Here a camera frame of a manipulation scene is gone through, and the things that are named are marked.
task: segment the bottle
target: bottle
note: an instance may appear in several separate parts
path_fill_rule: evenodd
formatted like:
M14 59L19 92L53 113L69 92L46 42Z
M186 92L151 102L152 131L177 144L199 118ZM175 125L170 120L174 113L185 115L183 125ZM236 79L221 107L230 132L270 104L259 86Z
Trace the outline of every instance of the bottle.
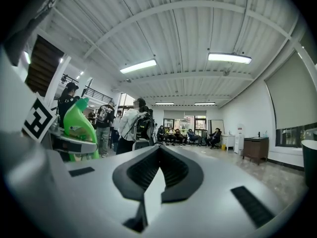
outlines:
M89 98L79 99L71 106L64 117L64 133L68 136L77 137L83 141L97 142L97 136L92 124L86 119L83 114L87 107ZM99 158L98 149L93 153L93 159ZM73 154L70 154L70 159L75 161Z

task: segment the gray pants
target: gray pants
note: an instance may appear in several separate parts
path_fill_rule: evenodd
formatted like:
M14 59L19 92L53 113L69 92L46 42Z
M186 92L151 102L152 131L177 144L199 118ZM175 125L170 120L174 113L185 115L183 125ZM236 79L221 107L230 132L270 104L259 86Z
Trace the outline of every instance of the gray pants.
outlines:
M107 149L108 149L109 135L110 135L110 127L107 127L107 128L97 127L96 136L97 136L100 155L108 154ZM100 148L101 139L103 140L103 146Z

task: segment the ceiling light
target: ceiling light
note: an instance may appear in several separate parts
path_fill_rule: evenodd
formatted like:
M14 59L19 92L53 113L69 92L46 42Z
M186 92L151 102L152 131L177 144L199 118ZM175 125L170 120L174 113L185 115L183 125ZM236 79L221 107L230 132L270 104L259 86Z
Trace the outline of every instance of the ceiling light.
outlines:
M25 56L27 63L30 64L31 60L30 60L29 54L26 51L24 51L24 56Z
M196 102L195 105L214 105L215 102Z
M174 105L174 102L155 102L156 105Z
M145 62L142 62L142 63L138 63L136 65L127 67L125 69L121 69L120 71L123 74L125 74L125 73L128 73L128 72L132 72L134 70L138 70L138 69L143 69L143 68L146 68L146 67L154 66L156 64L157 64L157 62L153 59L153 60L145 61Z
M250 57L240 56L240 55L231 55L231 54L222 54L222 53L209 53L209 61L233 61L249 64L252 59Z

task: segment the marble floor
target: marble floor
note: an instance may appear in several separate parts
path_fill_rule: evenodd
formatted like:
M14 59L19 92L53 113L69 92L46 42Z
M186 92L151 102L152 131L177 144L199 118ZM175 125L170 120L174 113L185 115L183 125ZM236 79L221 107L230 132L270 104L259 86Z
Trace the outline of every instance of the marble floor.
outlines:
M292 203L307 189L303 171L265 161L262 161L258 166L256 163L250 162L249 158L243 160L242 157L235 154L233 150L229 150L227 153L221 149L210 149L206 146L168 146L168 148L171 149L174 147L182 147L186 150L215 157L240 167L274 191L285 205ZM108 148L108 154L112 156L115 153L113 149Z

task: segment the black rectangular strip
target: black rectangular strip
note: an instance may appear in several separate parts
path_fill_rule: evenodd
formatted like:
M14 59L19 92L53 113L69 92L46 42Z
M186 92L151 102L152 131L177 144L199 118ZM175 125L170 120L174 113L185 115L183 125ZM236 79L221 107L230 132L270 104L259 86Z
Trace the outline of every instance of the black rectangular strip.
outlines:
M248 213L257 228L274 218L274 215L244 186L234 188L231 192Z
M83 168L83 169L76 169L76 170L71 170L69 171L69 174L71 177L77 177L77 176L81 176L90 172L95 171L92 167L87 167L87 168Z

